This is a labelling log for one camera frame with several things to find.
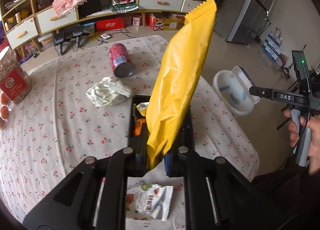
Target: small white device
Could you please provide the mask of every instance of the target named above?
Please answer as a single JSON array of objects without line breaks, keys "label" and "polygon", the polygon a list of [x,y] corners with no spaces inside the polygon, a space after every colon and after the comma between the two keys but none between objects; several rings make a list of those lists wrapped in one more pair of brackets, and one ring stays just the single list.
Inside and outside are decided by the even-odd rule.
[{"label": "small white device", "polygon": [[105,40],[111,38],[111,36],[109,34],[107,34],[107,33],[103,33],[100,36],[101,36],[102,39],[105,39]]}]

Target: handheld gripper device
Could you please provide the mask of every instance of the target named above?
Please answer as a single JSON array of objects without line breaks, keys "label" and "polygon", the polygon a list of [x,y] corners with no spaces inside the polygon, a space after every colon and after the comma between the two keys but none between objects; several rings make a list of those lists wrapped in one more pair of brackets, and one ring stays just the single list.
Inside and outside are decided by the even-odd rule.
[{"label": "handheld gripper device", "polygon": [[306,166],[311,143],[311,130],[300,124],[300,116],[303,115],[306,120],[309,120],[311,115],[319,115],[320,99],[312,96],[310,75],[304,52],[292,51],[292,61],[297,76],[299,93],[255,86],[251,87],[249,92],[253,96],[287,104],[291,118],[297,125],[296,132],[299,134],[299,140],[293,151],[294,161],[299,166]]}]

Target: floor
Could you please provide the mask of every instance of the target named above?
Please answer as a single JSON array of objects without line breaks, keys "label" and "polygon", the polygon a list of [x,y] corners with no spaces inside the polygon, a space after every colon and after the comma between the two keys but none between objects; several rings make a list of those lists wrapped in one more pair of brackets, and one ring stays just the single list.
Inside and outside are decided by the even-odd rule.
[{"label": "floor", "polygon": [[[170,40],[176,31],[153,31],[150,27],[139,27],[133,32],[129,27],[130,36],[143,37],[160,35]],[[108,42],[128,39],[122,33],[112,35]],[[97,46],[94,36],[81,41],[83,48]],[[33,69],[43,63],[58,57],[54,47],[43,51],[36,59],[31,58],[21,66],[25,71]],[[254,81],[256,86],[286,90],[293,81],[287,80],[277,63],[272,63],[263,53],[261,44],[254,42],[249,46],[243,44],[226,43],[216,32],[213,33],[207,58],[202,71],[204,79],[212,85],[214,75],[223,69],[232,70],[234,66],[243,67]],[[289,131],[284,126],[279,131],[276,127],[285,117],[281,109],[285,105],[276,101],[261,99],[248,116],[237,118],[240,126],[248,136],[252,145],[260,156],[258,174],[274,171],[286,159],[290,152]]]}]

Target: stainless steel refrigerator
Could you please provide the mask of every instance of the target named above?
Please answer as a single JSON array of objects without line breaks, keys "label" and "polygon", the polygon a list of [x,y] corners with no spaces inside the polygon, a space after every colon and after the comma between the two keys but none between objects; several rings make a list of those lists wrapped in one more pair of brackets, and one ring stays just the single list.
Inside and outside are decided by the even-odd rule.
[{"label": "stainless steel refrigerator", "polygon": [[230,42],[251,44],[273,3],[274,0],[220,0],[214,30]]}]

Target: drawer handle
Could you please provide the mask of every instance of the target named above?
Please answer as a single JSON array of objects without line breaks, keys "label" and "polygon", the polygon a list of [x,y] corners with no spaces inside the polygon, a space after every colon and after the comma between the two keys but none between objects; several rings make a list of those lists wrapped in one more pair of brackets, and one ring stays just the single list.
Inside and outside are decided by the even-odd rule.
[{"label": "drawer handle", "polygon": [[24,32],[18,34],[18,35],[16,36],[16,39],[21,38],[22,36],[26,35],[26,33],[27,33],[27,31],[24,31]]},{"label": "drawer handle", "polygon": [[157,1],[158,4],[161,4],[161,5],[169,5],[168,2],[160,2],[160,1]]},{"label": "drawer handle", "polygon": [[50,21],[55,21],[55,20],[58,20],[58,19],[60,19],[60,17],[54,16],[54,17],[51,17],[51,18],[50,18]]}]

